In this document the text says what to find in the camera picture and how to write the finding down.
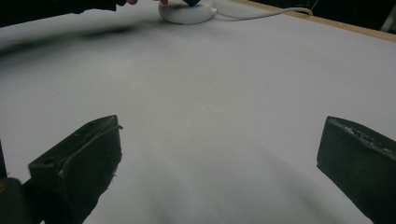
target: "table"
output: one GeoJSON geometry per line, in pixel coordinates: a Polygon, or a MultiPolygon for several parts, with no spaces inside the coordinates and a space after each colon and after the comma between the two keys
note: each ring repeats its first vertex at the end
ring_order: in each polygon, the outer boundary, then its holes
{"type": "MultiPolygon", "coordinates": [[[[259,8],[268,10],[268,11],[280,10],[280,8],[278,8],[278,7],[272,7],[272,6],[268,6],[268,5],[265,5],[265,4],[251,2],[251,1],[248,1],[248,0],[234,0],[234,1],[237,2],[237,3],[244,4],[244,5],[249,5],[249,6],[253,6],[253,7],[259,7],[259,8]]],[[[326,25],[338,27],[338,28],[341,28],[341,29],[345,29],[345,30],[348,30],[348,31],[353,31],[353,32],[356,32],[356,33],[359,33],[359,34],[363,34],[363,35],[370,35],[370,36],[374,36],[374,37],[385,39],[385,40],[396,41],[396,35],[385,33],[385,32],[381,32],[381,31],[377,31],[377,30],[367,29],[367,28],[364,28],[364,27],[359,27],[359,26],[356,26],[356,25],[351,25],[351,24],[340,22],[340,21],[331,21],[331,20],[327,20],[327,19],[324,19],[324,18],[316,17],[316,16],[306,17],[305,14],[299,13],[299,12],[288,12],[288,13],[285,13],[285,14],[293,16],[293,17],[296,17],[296,18],[305,19],[305,20],[309,20],[309,21],[315,21],[315,22],[319,22],[319,23],[322,23],[322,24],[326,24],[326,25]]]]}
{"type": "Polygon", "coordinates": [[[327,116],[396,139],[394,42],[288,15],[174,25],[141,1],[4,28],[0,45],[10,176],[119,116],[122,161],[85,223],[371,223],[316,156],[327,116]]]}

